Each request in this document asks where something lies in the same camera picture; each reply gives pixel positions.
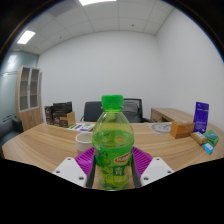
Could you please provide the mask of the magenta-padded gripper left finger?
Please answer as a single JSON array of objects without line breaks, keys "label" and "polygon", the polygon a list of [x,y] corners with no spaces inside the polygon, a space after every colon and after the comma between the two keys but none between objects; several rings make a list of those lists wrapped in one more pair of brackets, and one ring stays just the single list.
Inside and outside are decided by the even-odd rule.
[{"label": "magenta-padded gripper left finger", "polygon": [[91,188],[95,176],[94,148],[91,147],[75,158],[65,158],[53,174],[78,186]]}]

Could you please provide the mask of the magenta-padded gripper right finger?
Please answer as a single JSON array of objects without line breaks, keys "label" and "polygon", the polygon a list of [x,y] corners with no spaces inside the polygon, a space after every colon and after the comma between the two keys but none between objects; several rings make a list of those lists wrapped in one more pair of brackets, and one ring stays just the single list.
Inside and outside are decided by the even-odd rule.
[{"label": "magenta-padded gripper right finger", "polygon": [[152,157],[134,147],[132,149],[132,176],[135,187],[143,187],[173,173],[160,157]]}]

